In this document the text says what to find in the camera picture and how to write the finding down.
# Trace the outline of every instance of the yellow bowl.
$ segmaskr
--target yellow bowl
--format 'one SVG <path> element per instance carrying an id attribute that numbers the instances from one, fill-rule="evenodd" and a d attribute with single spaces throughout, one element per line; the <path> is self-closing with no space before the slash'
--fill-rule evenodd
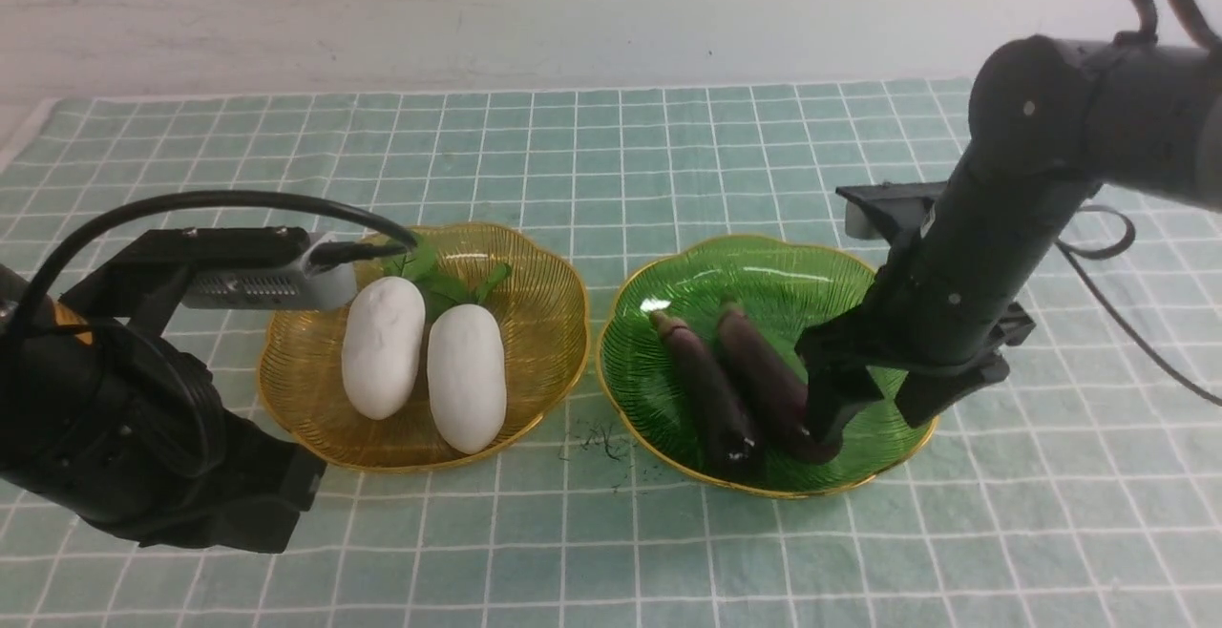
<path id="1" fill-rule="evenodd" d="M 335 312 L 276 312 L 259 359 L 259 400 L 298 442 L 332 464 L 413 473 L 479 461 L 529 433 L 568 396 L 585 370 L 590 302 L 580 276 L 566 259 L 497 225 L 419 227 L 415 232 L 437 249 L 439 270 L 466 281 L 468 287 L 484 281 L 496 264 L 513 269 L 484 302 L 505 341 L 505 426 L 488 448 L 475 455 L 446 445 L 429 413 L 423 363 L 407 406 L 385 420 L 362 417 L 348 402 L 340 376 L 347 307 Z M 380 264 L 357 268 L 360 287 L 380 276 Z"/>

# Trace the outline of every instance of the green checkered tablecloth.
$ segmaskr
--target green checkered tablecloth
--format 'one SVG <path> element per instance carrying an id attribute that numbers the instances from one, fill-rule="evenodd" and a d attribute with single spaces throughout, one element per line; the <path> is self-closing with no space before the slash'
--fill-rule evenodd
<path id="1" fill-rule="evenodd" d="M 946 178 L 969 81 L 497 94 L 68 100 L 0 171 L 0 261 L 197 188 L 324 194 L 409 225 L 492 220 L 572 259 L 594 325 L 638 266 L 716 233 L 821 242 L 842 184 Z M 1091 264 L 1172 363 L 1220 389 L 1217 217 L 1108 189 L 1138 242 Z M 156 226 L 304 225 L 183 211 L 92 246 L 59 288 Z M 1118 232 L 1097 217 L 1074 239 Z M 891 628 L 1222 626 L 1222 414 L 1158 371 L 1050 258 L 1009 381 L 907 466 L 775 502 L 695 485 L 632 445 L 596 381 L 521 445 L 417 476 L 331 468 L 291 549 L 136 550 L 0 485 L 0 628 Z M 180 310 L 167 337 L 255 406 L 268 314 Z M 609 435 L 591 441 L 591 435 Z"/>

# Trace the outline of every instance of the white wall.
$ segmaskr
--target white wall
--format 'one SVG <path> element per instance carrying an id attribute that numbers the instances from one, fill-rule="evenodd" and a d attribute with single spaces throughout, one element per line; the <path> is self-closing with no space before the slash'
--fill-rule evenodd
<path id="1" fill-rule="evenodd" d="M 0 103 L 973 75 L 1008 38 L 1134 24 L 1125 0 L 0 0 Z"/>

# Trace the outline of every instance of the gold glass bowl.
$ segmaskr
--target gold glass bowl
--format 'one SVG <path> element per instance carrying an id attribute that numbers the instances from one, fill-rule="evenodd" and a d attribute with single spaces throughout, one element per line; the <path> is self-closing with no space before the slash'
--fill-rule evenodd
<path id="1" fill-rule="evenodd" d="M 760 334 L 805 378 L 793 351 L 802 330 L 860 303 L 873 281 L 870 266 L 843 250 L 750 236 L 700 242 L 650 263 L 624 281 L 599 336 L 599 381 L 628 431 L 690 478 L 777 498 L 849 490 L 903 463 L 934 433 L 937 420 L 912 429 L 896 409 L 903 371 L 870 369 L 886 400 L 852 420 L 843 448 L 831 462 L 811 466 L 769 448 L 760 481 L 728 483 L 703 467 L 690 402 L 673 378 L 649 313 L 667 310 L 711 342 L 722 297 L 732 294 Z"/>
<path id="2" fill-rule="evenodd" d="M 505 342 L 505 426 L 475 455 L 446 445 L 429 413 L 423 357 L 407 406 L 385 420 L 362 417 L 348 402 L 340 376 L 347 307 L 337 312 L 276 312 L 258 367 L 259 398 L 285 430 L 332 464 L 411 473 L 474 462 L 529 433 L 572 391 L 585 369 L 589 296 L 566 259 L 497 225 L 420 227 L 415 232 L 436 248 L 437 269 L 468 288 L 481 283 L 497 264 L 512 268 L 510 277 L 484 302 Z M 379 263 L 363 263 L 357 269 L 360 287 L 381 275 Z"/>

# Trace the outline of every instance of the green leaf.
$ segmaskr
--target green leaf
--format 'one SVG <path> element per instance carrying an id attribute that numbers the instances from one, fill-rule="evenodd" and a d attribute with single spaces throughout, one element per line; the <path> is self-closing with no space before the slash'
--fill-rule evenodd
<path id="1" fill-rule="evenodd" d="M 479 287 L 475 287 L 475 293 L 473 297 L 475 298 L 475 303 L 483 304 L 484 299 L 488 298 L 489 293 L 492 293 L 492 290 L 496 288 L 496 286 L 500 285 L 502 281 L 505 281 L 507 276 L 510 276 L 511 271 L 513 271 L 513 269 L 510 268 L 510 264 L 497 263 L 496 266 L 492 268 L 492 272 L 489 272 L 488 279 L 484 280 L 484 282 Z"/>
<path id="2" fill-rule="evenodd" d="M 442 312 L 470 303 L 472 299 L 467 285 L 446 272 L 428 272 L 417 281 L 417 285 L 424 296 L 424 315 L 428 320 L 436 320 Z"/>
<path id="3" fill-rule="evenodd" d="M 382 265 L 382 275 L 419 281 L 437 265 L 437 249 L 423 242 L 412 253 L 389 259 Z"/>

